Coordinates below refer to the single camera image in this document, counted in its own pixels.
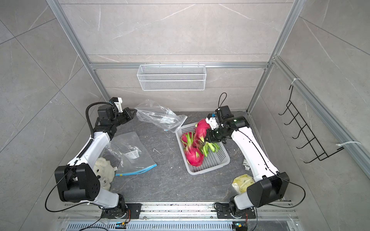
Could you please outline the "pink dragon fruit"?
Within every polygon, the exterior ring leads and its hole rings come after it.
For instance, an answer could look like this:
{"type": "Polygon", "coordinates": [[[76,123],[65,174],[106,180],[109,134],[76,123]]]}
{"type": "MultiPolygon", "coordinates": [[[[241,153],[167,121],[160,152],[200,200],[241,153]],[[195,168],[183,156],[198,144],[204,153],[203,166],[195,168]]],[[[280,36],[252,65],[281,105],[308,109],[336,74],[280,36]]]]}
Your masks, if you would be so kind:
{"type": "Polygon", "coordinates": [[[195,138],[200,140],[202,143],[205,142],[205,137],[207,135],[207,130],[210,129],[211,126],[207,123],[206,119],[202,119],[196,125],[195,128],[195,138]]]}
{"type": "Polygon", "coordinates": [[[194,136],[195,136],[195,133],[194,132],[184,133],[181,136],[181,143],[182,143],[182,145],[185,148],[187,148],[188,146],[192,146],[193,145],[193,142],[194,142],[194,136]]]}
{"type": "Polygon", "coordinates": [[[220,146],[217,143],[209,143],[207,141],[202,143],[201,141],[196,141],[195,145],[205,157],[208,156],[209,150],[213,153],[217,153],[220,150],[220,146]]]}
{"type": "Polygon", "coordinates": [[[199,167],[203,164],[204,155],[203,153],[196,147],[187,146],[184,149],[184,153],[187,159],[187,162],[194,167],[199,167]]]}

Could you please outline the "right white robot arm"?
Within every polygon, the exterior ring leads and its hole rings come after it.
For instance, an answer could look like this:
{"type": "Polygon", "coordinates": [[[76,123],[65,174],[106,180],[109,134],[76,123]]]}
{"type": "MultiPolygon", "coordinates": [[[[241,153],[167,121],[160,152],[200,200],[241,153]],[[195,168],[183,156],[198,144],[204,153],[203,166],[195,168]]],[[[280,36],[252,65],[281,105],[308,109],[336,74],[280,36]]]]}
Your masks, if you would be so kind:
{"type": "Polygon", "coordinates": [[[289,184],[285,172],[279,172],[270,162],[258,142],[245,117],[235,117],[228,106],[222,106],[206,118],[205,141],[225,142],[232,139],[243,153],[251,168],[254,184],[245,193],[230,198],[232,216],[239,218],[250,208],[259,208],[284,197],[289,184]]]}

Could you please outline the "zip-top bag with dragon fruit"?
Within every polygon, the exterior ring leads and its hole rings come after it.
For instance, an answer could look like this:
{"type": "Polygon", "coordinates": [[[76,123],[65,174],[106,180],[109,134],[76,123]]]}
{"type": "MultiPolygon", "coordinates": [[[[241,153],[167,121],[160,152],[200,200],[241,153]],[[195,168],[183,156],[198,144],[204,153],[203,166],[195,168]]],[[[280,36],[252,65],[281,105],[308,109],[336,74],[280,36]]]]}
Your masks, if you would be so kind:
{"type": "Polygon", "coordinates": [[[135,109],[139,121],[152,123],[164,131],[172,133],[176,133],[188,118],[186,115],[177,115],[171,109],[152,100],[145,100],[135,109]]]}

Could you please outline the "zip-top bag with blue seal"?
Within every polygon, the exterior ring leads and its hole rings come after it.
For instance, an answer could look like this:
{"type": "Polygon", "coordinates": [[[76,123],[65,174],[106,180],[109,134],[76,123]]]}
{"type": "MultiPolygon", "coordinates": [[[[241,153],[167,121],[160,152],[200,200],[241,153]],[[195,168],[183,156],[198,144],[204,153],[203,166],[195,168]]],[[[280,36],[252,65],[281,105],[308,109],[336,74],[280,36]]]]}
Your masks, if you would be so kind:
{"type": "Polygon", "coordinates": [[[116,176],[139,175],[157,166],[136,132],[115,136],[101,157],[111,163],[116,176]]]}

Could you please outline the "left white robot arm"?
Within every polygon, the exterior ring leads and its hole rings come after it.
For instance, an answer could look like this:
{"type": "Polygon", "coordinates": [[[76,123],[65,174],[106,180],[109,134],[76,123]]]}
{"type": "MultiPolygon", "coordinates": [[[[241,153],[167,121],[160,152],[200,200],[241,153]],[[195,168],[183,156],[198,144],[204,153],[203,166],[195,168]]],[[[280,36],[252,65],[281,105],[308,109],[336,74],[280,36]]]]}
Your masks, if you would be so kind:
{"type": "Polygon", "coordinates": [[[91,123],[89,110],[85,110],[90,138],[82,150],[64,166],[55,170],[56,185],[61,201],[71,202],[74,206],[93,204],[102,210],[102,218],[124,218],[129,210],[119,193],[112,193],[100,184],[100,177],[93,171],[96,161],[107,144],[113,139],[117,127],[134,119],[137,110],[122,108],[116,102],[98,102],[98,118],[91,123]]]}

